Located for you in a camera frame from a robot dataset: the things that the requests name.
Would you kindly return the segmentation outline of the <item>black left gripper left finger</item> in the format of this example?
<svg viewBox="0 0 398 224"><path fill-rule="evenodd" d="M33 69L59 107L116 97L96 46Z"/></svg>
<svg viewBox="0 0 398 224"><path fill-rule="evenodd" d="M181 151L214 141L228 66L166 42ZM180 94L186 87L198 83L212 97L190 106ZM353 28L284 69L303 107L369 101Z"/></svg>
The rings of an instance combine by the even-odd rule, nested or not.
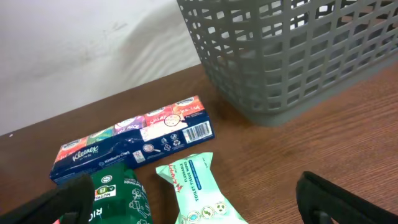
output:
<svg viewBox="0 0 398 224"><path fill-rule="evenodd" d="M59 185L20 207L1 215L2 224L89 222L94 202L94 183L84 174Z"/></svg>

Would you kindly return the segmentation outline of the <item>green Nescafe coffee bag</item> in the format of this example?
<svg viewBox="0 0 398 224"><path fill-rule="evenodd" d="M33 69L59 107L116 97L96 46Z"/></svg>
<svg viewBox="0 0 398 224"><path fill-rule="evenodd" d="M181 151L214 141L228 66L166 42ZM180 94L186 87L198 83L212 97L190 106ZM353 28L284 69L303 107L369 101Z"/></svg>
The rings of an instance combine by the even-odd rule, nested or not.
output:
<svg viewBox="0 0 398 224"><path fill-rule="evenodd" d="M88 174L94 185L91 193L94 200L88 214L88 224L153 222L145 188L125 163L117 162L106 167L68 174L54 182L57 185L64 184L83 174Z"/></svg>

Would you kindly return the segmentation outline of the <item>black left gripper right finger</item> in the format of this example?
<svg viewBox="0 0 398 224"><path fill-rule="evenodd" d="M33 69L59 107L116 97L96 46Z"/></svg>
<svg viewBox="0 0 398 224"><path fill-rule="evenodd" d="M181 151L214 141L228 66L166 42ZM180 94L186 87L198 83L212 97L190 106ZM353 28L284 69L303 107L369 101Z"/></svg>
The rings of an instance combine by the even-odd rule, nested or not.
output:
<svg viewBox="0 0 398 224"><path fill-rule="evenodd" d="M296 186L298 210L305 224L397 223L397 215L305 171Z"/></svg>

